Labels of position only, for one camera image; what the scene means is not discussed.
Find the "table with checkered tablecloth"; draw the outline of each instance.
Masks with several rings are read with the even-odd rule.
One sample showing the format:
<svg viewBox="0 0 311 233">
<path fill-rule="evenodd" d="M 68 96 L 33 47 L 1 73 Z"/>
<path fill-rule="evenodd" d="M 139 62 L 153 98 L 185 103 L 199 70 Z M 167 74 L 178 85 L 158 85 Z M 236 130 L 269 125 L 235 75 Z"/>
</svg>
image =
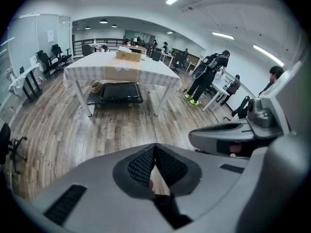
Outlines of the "table with checkered tablecloth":
<svg viewBox="0 0 311 233">
<path fill-rule="evenodd" d="M 70 80 L 73 81 L 73 87 L 88 116 L 92 113 L 83 99 L 79 80 L 120 80 L 166 86 L 167 89 L 155 110 L 156 116 L 171 90 L 181 87 L 180 78 L 163 62 L 151 58 L 140 62 L 120 60 L 116 59 L 116 52 L 95 52 L 72 63 L 64 70 L 65 87 L 68 87 Z"/>
</svg>

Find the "cardboard box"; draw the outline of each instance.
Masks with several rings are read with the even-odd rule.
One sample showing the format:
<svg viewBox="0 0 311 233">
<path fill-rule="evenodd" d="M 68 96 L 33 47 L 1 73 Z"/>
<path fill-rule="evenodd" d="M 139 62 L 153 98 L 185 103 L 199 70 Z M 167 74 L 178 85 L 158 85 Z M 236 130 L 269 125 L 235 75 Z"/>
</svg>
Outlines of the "cardboard box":
<svg viewBox="0 0 311 233">
<path fill-rule="evenodd" d="M 130 61 L 140 62 L 141 53 L 117 51 L 116 58 L 122 59 L 122 60 L 130 60 Z"/>
</svg>

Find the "wooden floor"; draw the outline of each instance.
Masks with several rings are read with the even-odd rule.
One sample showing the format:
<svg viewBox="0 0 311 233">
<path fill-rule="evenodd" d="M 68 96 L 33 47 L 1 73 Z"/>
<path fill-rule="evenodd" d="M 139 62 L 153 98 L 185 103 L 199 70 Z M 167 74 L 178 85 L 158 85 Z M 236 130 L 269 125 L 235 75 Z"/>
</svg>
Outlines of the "wooden floor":
<svg viewBox="0 0 311 233">
<path fill-rule="evenodd" d="M 180 77 L 182 91 L 192 80 L 184 71 Z M 80 82 L 85 96 L 93 83 Z M 209 95 L 200 98 L 204 105 L 195 106 L 177 90 L 172 92 L 160 115 L 155 116 L 153 108 L 159 104 L 165 87 L 152 85 L 148 93 L 147 86 L 140 84 L 140 89 L 143 104 L 92 107 L 93 116 L 88 117 L 80 108 L 72 86 L 64 88 L 62 75 L 51 78 L 44 85 L 42 95 L 34 103 L 25 104 L 11 126 L 11 137 L 17 134 L 28 137 L 18 150 L 28 161 L 17 164 L 21 174 L 13 178 L 14 193 L 31 200 L 42 188 L 81 162 L 129 147 L 158 142 L 194 150 L 188 140 L 191 130 L 216 124 L 224 116 L 231 117 L 226 105 L 215 114 L 210 110 L 203 112 Z M 5 168 L 13 170 L 8 159 Z M 165 189 L 161 181 L 155 184 L 155 190 L 160 193 Z"/>
</svg>

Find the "black metal railing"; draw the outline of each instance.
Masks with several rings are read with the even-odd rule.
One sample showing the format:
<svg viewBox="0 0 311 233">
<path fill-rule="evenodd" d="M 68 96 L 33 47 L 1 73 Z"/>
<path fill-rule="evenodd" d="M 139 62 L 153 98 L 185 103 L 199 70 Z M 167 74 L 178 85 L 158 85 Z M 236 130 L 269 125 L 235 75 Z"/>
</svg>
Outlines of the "black metal railing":
<svg viewBox="0 0 311 233">
<path fill-rule="evenodd" d="M 94 39 L 86 39 L 74 41 L 72 43 L 73 55 L 82 55 L 82 45 L 84 44 L 92 44 L 94 43 Z M 139 45 L 140 47 L 147 49 L 147 55 L 150 57 L 153 49 L 156 48 L 155 45 L 144 43 L 144 42 L 133 42 L 131 40 L 125 39 L 114 39 L 114 38 L 97 38 L 96 43 L 106 43 L 107 47 L 112 51 L 117 51 L 120 46 L 126 45 L 127 43 L 131 43 L 131 45 Z"/>
</svg>

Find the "shoe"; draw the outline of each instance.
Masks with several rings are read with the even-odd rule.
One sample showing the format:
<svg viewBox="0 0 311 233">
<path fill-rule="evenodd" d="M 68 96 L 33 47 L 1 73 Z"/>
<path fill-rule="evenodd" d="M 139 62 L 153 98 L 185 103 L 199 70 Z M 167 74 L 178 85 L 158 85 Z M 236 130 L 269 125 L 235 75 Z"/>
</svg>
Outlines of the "shoe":
<svg viewBox="0 0 311 233">
<path fill-rule="evenodd" d="M 190 96 L 190 95 L 186 94 L 186 95 L 185 95 L 185 98 L 187 98 L 187 99 L 192 99 L 193 96 Z"/>
<path fill-rule="evenodd" d="M 196 101 L 194 101 L 194 100 L 190 100 L 190 103 L 191 103 L 191 104 L 194 104 L 194 105 L 199 105 L 199 101 L 196 102 Z"/>
</svg>

